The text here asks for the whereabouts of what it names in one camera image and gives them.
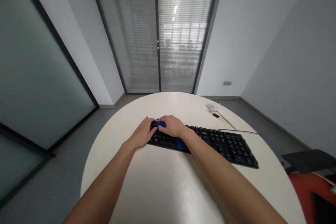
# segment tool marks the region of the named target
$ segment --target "wall outlet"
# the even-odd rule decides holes
[[[223,85],[224,85],[224,86],[231,86],[231,84],[232,84],[232,82],[230,82],[230,81],[226,81],[226,80],[225,80],[225,81],[223,82]]]

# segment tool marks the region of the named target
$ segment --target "white table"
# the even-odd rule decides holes
[[[81,196],[131,136],[145,116],[174,115],[190,126],[231,129],[206,111],[212,101],[187,93],[163,92],[141,97],[120,109],[98,134],[84,168]],[[220,106],[238,129],[254,131],[239,116]],[[295,190],[275,154],[256,134],[241,133],[259,162],[259,169],[234,165],[288,223],[305,223]],[[128,168],[113,223],[230,223],[191,154],[146,145]]]

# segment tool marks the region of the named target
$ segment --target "cable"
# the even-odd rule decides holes
[[[240,131],[240,130],[237,130],[237,129],[234,129],[234,130],[233,130],[233,129],[219,129],[219,130],[229,130],[229,131],[239,131],[239,132],[253,133],[253,134],[257,134],[257,135],[261,136],[261,138],[264,139],[263,136],[262,136],[261,134],[257,133],[257,132],[252,132],[252,131]]]

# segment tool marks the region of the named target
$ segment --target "glass wall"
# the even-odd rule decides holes
[[[38,0],[0,0],[0,30],[1,208],[98,104]]]
[[[0,122],[48,149],[96,106],[31,0],[0,13]]]
[[[193,92],[214,0],[97,2],[126,93]]]
[[[161,90],[192,93],[211,0],[159,0]]]

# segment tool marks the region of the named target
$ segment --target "stick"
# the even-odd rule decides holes
[[[228,119],[226,119],[226,118],[225,118],[219,111],[217,111],[217,112],[218,112],[218,114],[220,114],[221,117],[223,117],[223,119],[224,119],[225,121],[228,122],[228,124],[231,125],[232,128],[234,128],[234,129],[236,130],[236,127],[234,127],[234,126],[230,123],[230,121],[229,121]]]

